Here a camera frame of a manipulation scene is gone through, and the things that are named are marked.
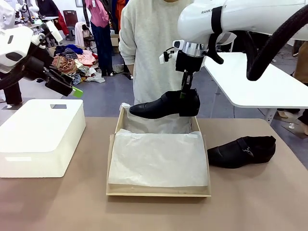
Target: gray sweatshirt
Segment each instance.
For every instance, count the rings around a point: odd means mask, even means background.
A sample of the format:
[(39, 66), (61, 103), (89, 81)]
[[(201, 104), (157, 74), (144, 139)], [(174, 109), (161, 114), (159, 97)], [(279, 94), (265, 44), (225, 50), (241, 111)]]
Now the gray sweatshirt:
[(135, 64), (135, 104), (157, 100), (169, 90), (180, 90), (182, 72), (175, 61), (159, 63), (178, 35), (178, 18), (193, 0), (130, 0), (122, 11), (119, 50), (126, 65)]

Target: brown tabletop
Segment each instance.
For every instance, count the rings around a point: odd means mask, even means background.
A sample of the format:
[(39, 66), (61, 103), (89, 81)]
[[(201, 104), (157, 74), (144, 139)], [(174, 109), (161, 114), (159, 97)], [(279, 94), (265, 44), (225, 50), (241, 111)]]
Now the brown tabletop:
[(272, 135), (267, 165), (210, 167), (212, 198), (107, 197), (109, 135), (116, 118), (87, 118), (60, 179), (0, 179), (1, 231), (306, 231), (308, 173), (259, 119), (199, 119), (208, 148)]

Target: open cardboard box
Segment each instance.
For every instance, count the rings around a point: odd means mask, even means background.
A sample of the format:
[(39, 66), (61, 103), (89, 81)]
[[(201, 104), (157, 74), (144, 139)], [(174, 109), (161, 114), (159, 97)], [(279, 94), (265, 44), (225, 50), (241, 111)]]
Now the open cardboard box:
[[(125, 109), (121, 108), (119, 120), (115, 129), (115, 133), (119, 132), (120, 129), (124, 128), (123, 117), (125, 116)], [(200, 131), (196, 117), (192, 118), (192, 130)], [(208, 166), (207, 148), (205, 143), (205, 137), (203, 136), (206, 164), (207, 164), (207, 175), (208, 175), (208, 186), (203, 187), (177, 187), (177, 188), (164, 188), (164, 187), (146, 187), (138, 185), (124, 185), (124, 184), (109, 184), (109, 170), (112, 158), (112, 150), (115, 141), (115, 135), (110, 136), (110, 146), (108, 152), (108, 169), (107, 169), (107, 190), (106, 194), (109, 196), (165, 196), (165, 197), (211, 197), (211, 182), (210, 173)]]

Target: brown patterned cloth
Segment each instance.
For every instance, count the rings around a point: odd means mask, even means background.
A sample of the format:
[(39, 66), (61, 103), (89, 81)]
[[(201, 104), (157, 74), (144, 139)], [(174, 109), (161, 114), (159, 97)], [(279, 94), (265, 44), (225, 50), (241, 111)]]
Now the brown patterned cloth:
[(71, 74), (77, 71), (74, 59), (65, 59), (62, 56), (55, 56), (52, 65), (64, 74)]

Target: gray floor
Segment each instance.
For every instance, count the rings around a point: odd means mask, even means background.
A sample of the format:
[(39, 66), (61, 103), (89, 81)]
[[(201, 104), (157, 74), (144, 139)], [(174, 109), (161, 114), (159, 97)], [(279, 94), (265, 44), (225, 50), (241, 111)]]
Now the gray floor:
[[(291, 49), (285, 47), (281, 50), (279, 55), (275, 58), (273, 63), (286, 73), (292, 73), (295, 69), (296, 58), (291, 57)], [(117, 54), (114, 56), (114, 64), (122, 63), (122, 58)], [(132, 81), (128, 80), (124, 75), (118, 74), (114, 77), (106, 77), (106, 82), (99, 84), (95, 82), (83, 82), (77, 85), (77, 88), (84, 91), (84, 111), (85, 116), (106, 116), (117, 117), (119, 115), (119, 106), (121, 103), (133, 104), (133, 90)], [(217, 89), (217, 85), (211, 79), (210, 75), (203, 68), (199, 73), (195, 74), (193, 85), (198, 85), (198, 92), (201, 100), (201, 108), (198, 117), (209, 118), (212, 108), (213, 98)], [(59, 98), (58, 94), (50, 93), (43, 84), (38, 83), (21, 83), (22, 92), (26, 92), (26, 97), (32, 98)], [(0, 124), (3, 123), (12, 111), (0, 110)], [(213, 117), (215, 118), (233, 118), (233, 106), (228, 99), (221, 94), (217, 97), (216, 107), (214, 108)], [(262, 113), (257, 109), (235, 108), (236, 118), (263, 118)], [(302, 140), (293, 135), (285, 128), (281, 121), (273, 121), (272, 127), (280, 135), (280, 137), (289, 145), (289, 147), (296, 154), (298, 159), (308, 168), (308, 139)]]

